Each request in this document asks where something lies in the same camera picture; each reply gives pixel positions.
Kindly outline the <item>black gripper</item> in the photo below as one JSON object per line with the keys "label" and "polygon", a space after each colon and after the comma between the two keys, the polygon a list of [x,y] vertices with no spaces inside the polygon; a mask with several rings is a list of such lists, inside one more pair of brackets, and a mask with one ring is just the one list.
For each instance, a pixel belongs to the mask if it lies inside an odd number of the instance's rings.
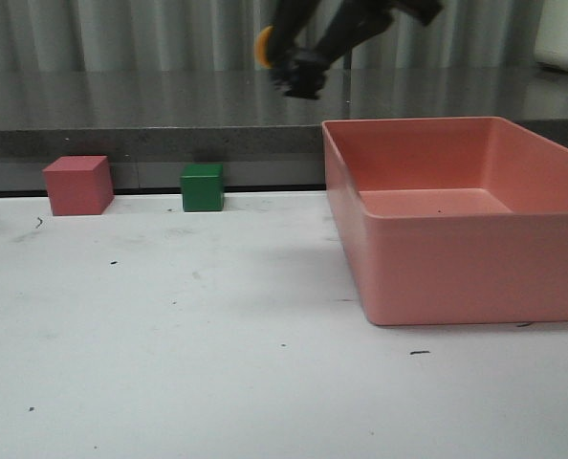
{"label": "black gripper", "polygon": [[[295,44],[317,9],[315,0],[281,0],[275,7],[269,36],[269,58],[281,58]],[[343,1],[314,51],[330,64],[375,35],[392,21],[391,8],[427,27],[443,10],[438,0]]]}

